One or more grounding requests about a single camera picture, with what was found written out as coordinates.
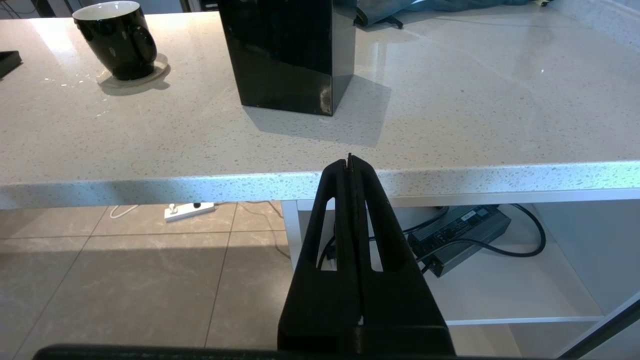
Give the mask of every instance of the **black box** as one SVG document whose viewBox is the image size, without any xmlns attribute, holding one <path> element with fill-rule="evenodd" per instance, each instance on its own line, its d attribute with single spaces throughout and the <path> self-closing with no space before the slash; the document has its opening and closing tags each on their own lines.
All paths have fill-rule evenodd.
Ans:
<svg viewBox="0 0 640 360">
<path fill-rule="evenodd" d="M 410 234 L 407 241 L 413 253 L 420 258 L 455 239 L 491 243 L 504 234 L 510 223 L 511 219 L 494 205 L 455 206 L 438 221 Z M 422 263 L 441 277 L 481 249 L 471 243 L 452 243 Z"/>
<path fill-rule="evenodd" d="M 333 115 L 355 57 L 356 0 L 221 0 L 243 105 Z"/>
</svg>

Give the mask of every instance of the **countertop edge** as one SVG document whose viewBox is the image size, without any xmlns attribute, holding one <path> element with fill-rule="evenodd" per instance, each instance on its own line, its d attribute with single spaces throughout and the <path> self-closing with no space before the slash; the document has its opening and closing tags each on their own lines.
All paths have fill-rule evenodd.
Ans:
<svg viewBox="0 0 640 360">
<path fill-rule="evenodd" d="M 640 189 L 640 161 L 565 163 L 508 167 L 377 170 L 389 198 L 455 195 L 456 202 L 477 195 L 582 190 Z M 309 200 L 316 196 L 320 172 L 239 174 L 123 181 L 12 184 L 0 186 L 0 209 L 64 208 L 171 202 Z M 629 192 L 629 199 L 639 198 Z"/>
</svg>

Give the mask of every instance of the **beige floor tile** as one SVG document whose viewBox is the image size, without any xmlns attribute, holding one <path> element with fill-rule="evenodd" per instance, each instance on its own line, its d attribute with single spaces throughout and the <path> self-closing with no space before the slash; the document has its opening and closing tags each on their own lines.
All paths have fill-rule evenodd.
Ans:
<svg viewBox="0 0 640 360">
<path fill-rule="evenodd" d="M 91 237 L 16 359 L 54 343 L 202 347 L 228 233 Z"/>
<path fill-rule="evenodd" d="M 278 249 L 289 252 L 284 231 L 231 233 L 207 347 L 276 349 L 292 277 Z"/>
<path fill-rule="evenodd" d="M 232 231 L 264 230 L 284 230 L 280 201 L 238 202 Z"/>
<path fill-rule="evenodd" d="M 104 208 L 0 210 L 0 239 L 89 236 Z"/>
<path fill-rule="evenodd" d="M 18 351 L 84 238 L 0 240 L 0 359 Z"/>
<path fill-rule="evenodd" d="M 166 207 L 167 205 L 142 205 L 121 218 L 112 219 L 109 217 L 113 209 L 111 206 L 95 228 L 93 235 L 229 232 L 236 211 L 235 202 L 231 202 L 219 205 L 212 213 L 166 223 L 164 221 Z M 120 206 L 114 215 L 128 208 L 129 206 Z"/>
</svg>

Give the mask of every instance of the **power adapter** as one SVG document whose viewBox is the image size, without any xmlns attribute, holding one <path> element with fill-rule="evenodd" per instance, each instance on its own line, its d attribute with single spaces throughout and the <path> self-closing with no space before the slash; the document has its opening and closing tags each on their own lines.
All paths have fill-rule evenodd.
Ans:
<svg viewBox="0 0 640 360">
<path fill-rule="evenodd" d="M 504 234 L 510 223 L 496 205 L 455 206 L 433 224 L 409 234 L 408 243 L 419 258 L 455 239 L 490 243 Z M 436 251 L 423 263 L 441 277 L 480 249 L 461 241 Z"/>
</svg>

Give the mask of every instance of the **power strip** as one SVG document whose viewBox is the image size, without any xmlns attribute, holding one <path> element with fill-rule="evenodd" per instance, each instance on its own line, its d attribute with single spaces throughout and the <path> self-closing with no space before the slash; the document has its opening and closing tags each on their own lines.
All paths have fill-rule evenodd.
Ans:
<svg viewBox="0 0 640 360">
<path fill-rule="evenodd" d="M 180 206 L 169 204 L 169 208 L 164 209 L 164 221 L 178 221 L 212 211 L 216 211 L 216 204 L 214 202 L 194 202 Z"/>
</svg>

